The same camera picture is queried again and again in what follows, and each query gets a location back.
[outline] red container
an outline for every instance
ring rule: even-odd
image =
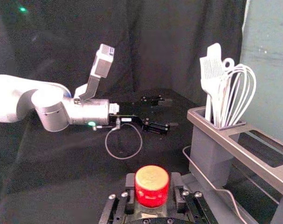
[[[167,201],[168,173],[158,166],[145,166],[135,174],[137,201],[147,208],[157,208]]]

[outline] gold lid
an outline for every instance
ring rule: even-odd
[[[137,184],[146,190],[159,190],[164,188],[169,181],[168,173],[157,166],[145,166],[136,173]]]

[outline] green led light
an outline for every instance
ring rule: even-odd
[[[89,125],[89,126],[93,126],[93,127],[96,126],[95,122],[93,122],[93,121],[90,121],[90,122],[88,123],[88,125]]]
[[[25,7],[20,7],[19,10],[22,13],[26,13],[28,11]]]

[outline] light blue wall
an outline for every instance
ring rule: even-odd
[[[283,0],[250,1],[241,62],[257,78],[243,119],[283,141]]]

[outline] black fabric backdrop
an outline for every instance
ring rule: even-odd
[[[206,98],[199,58],[219,42],[223,59],[239,61],[244,5],[0,0],[0,74],[61,83],[74,93],[86,83],[96,50],[105,43],[115,47],[115,60],[97,97],[134,101],[162,93],[174,106],[151,119],[179,123],[167,137],[142,133],[144,148],[129,161],[108,156],[105,131],[70,126],[48,133],[34,113],[16,124],[0,124],[0,223],[97,223],[106,197],[121,191],[126,173],[146,164],[187,172],[181,149],[191,141],[192,126],[186,111]],[[133,139],[136,134],[124,129],[110,143],[122,156],[136,148]]]

